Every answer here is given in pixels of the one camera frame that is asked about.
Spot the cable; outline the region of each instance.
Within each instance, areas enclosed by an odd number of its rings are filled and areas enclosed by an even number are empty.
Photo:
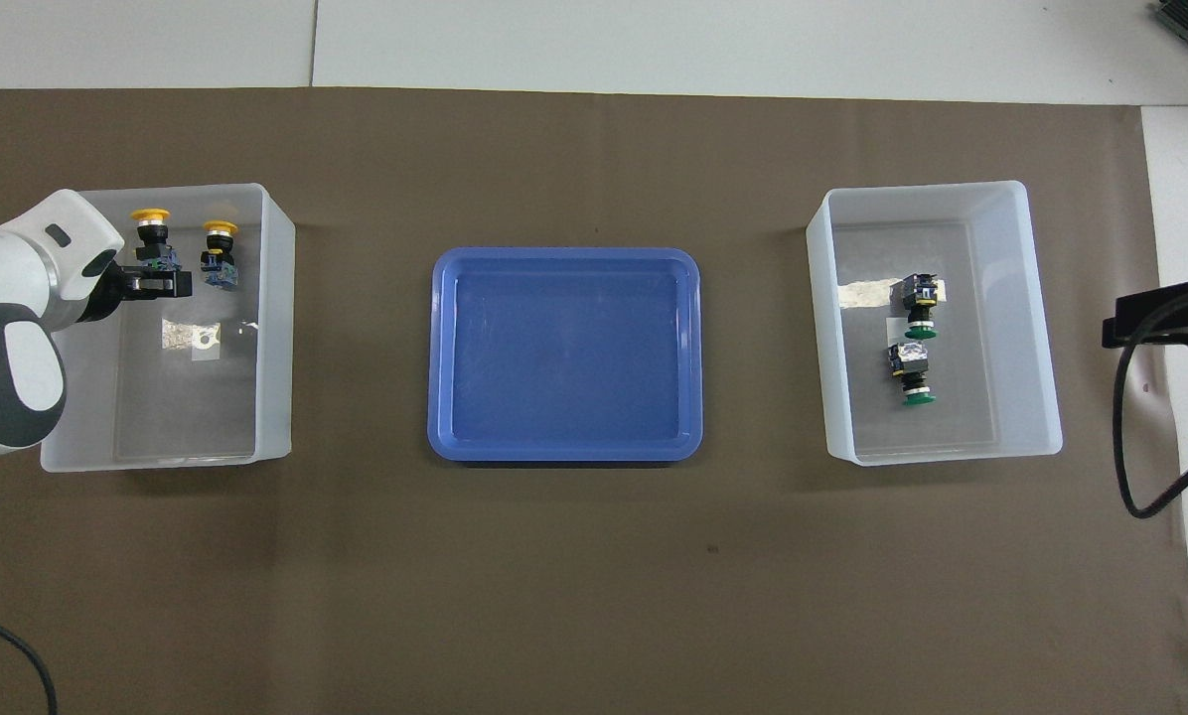
[[[1188,488],[1188,469],[1183,475],[1173,482],[1169,488],[1163,489],[1163,494],[1158,496],[1145,507],[1138,507],[1133,501],[1133,493],[1129,486],[1129,470],[1124,467],[1124,382],[1129,378],[1129,363],[1133,361],[1133,352],[1136,352],[1137,346],[1146,340],[1146,336],[1151,334],[1155,325],[1158,324],[1163,318],[1171,316],[1176,312],[1176,309],[1188,304],[1188,293],[1181,295],[1178,298],[1174,298],[1154,311],[1149,312],[1140,323],[1138,323],[1137,329],[1133,334],[1129,336],[1129,344],[1124,346],[1124,353],[1119,356],[1119,367],[1116,369],[1116,386],[1112,393],[1112,448],[1116,453],[1116,476],[1119,480],[1119,494],[1124,499],[1124,506],[1129,508],[1129,513],[1138,519],[1149,519],[1158,512],[1163,511],[1163,507],[1169,506],[1169,504],[1178,496],[1178,494]]]
[[[15,646],[17,651],[23,652],[25,658],[30,659],[31,665],[33,665],[33,669],[37,670],[37,673],[39,673],[42,689],[45,691],[45,710],[48,711],[48,715],[57,715],[58,705],[55,700],[55,684],[51,683],[51,675],[45,671],[45,663],[42,662],[39,654],[33,652],[30,644],[23,641],[21,638],[17,637],[17,634],[12,633],[12,631],[4,628],[4,626],[0,626],[0,639],[5,639],[5,641]]]

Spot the blue plastic lid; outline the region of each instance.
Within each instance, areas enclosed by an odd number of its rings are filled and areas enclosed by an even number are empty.
[[[675,462],[702,436],[700,271],[675,248],[454,248],[428,431],[463,462]]]

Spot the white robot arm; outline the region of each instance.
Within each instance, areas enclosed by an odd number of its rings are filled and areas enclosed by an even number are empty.
[[[102,318],[121,299],[191,293],[187,273],[119,267],[124,246],[77,191],[55,191],[0,226],[0,454],[39,443],[64,410],[51,331]],[[153,279],[160,287],[141,285]]]

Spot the white plastic container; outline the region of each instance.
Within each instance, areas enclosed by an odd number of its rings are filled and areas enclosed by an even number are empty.
[[[866,467],[1062,449],[1026,186],[834,189],[807,248],[832,456]],[[906,312],[854,299],[911,273],[937,273],[947,295],[925,341],[937,401],[920,406],[903,404],[885,356]]]
[[[192,271],[192,295],[127,302],[112,316],[55,334],[68,397],[42,443],[49,472],[246,464],[290,451],[293,223],[258,183],[82,191],[126,238],[131,211],[171,211],[169,245]],[[239,289],[198,270],[206,221],[240,227]]]

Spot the brown mat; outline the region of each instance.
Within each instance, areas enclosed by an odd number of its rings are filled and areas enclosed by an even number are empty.
[[[1004,178],[1030,190],[1066,448],[829,457],[803,236],[822,194]],[[1188,714],[1180,515],[1120,506],[1098,346],[1112,298],[1157,281],[1138,109],[0,91],[0,221],[62,185],[249,181],[299,230],[293,454],[0,458],[0,621],[67,711]],[[462,245],[693,254],[695,457],[440,461],[430,270]],[[1175,474],[1161,373],[1135,372],[1131,464]],[[39,710],[32,678],[0,643],[0,711]]]

